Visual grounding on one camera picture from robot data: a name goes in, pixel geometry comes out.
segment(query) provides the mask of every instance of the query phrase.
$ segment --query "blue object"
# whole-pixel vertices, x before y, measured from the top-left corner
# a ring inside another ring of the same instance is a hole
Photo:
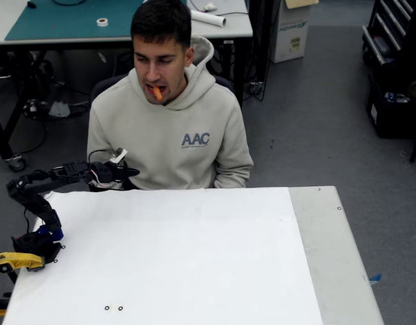
[[[376,276],[371,276],[369,278],[369,283],[371,284],[371,286],[378,283],[381,280],[381,277],[381,273],[378,273]]]
[[[48,227],[46,225],[42,225],[38,228],[37,230],[37,234],[39,235],[44,235],[49,233]],[[61,229],[55,230],[54,232],[51,233],[51,239],[54,242],[57,242],[59,240],[61,240],[64,237],[64,233]]]
[[[65,7],[52,0],[35,0],[37,7],[24,8],[5,40],[129,37],[131,19],[142,3],[143,0],[87,0]],[[107,18],[108,26],[97,26],[99,18]]]

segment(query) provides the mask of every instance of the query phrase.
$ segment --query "hood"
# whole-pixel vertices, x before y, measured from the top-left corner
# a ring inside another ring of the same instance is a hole
[[[215,83],[215,78],[208,72],[206,67],[207,62],[214,55],[214,46],[202,36],[192,36],[191,43],[194,48],[193,63],[188,68],[184,68],[184,73],[187,77],[187,87],[174,101],[164,106],[168,110],[185,110],[202,97]],[[129,72],[129,80],[136,95],[146,105],[159,106],[151,104],[146,99],[135,69]]]

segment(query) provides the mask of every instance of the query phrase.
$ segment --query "dark hair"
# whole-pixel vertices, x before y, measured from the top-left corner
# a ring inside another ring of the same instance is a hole
[[[131,38],[141,37],[147,43],[174,38],[187,48],[191,34],[190,10],[180,0],[148,0],[136,11],[131,23]]]

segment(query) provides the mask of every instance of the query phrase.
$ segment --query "white box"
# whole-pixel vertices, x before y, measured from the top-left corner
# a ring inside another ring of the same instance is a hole
[[[276,29],[271,38],[274,63],[304,56],[308,36],[310,6],[319,0],[280,0]]]

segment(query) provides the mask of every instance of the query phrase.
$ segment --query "black chair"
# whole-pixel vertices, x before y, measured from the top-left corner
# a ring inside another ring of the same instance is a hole
[[[92,104],[93,100],[96,99],[98,95],[100,95],[103,91],[107,90],[108,88],[112,87],[115,83],[125,78],[127,75],[128,74],[122,74],[121,76],[115,76],[115,77],[112,77],[112,78],[109,78],[109,79],[106,79],[97,83],[91,92],[91,97],[89,99],[89,107],[90,107],[90,104]],[[229,90],[231,90],[231,92],[235,94],[234,86],[229,80],[219,77],[219,76],[214,76],[214,78],[215,78],[216,83],[228,88]]]

